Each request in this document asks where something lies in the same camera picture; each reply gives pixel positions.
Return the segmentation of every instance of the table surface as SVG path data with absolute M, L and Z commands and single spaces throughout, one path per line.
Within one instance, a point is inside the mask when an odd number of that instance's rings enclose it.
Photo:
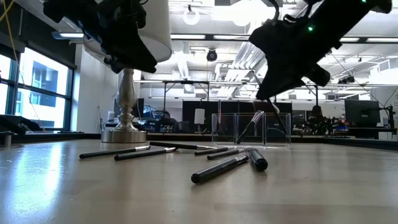
M 269 162 L 265 172 L 247 163 L 201 185 L 191 175 L 219 161 L 192 151 L 121 162 L 78 159 L 81 153 L 125 147 L 78 140 L 0 149 L 0 223 L 398 220 L 394 151 L 327 144 L 259 148 Z

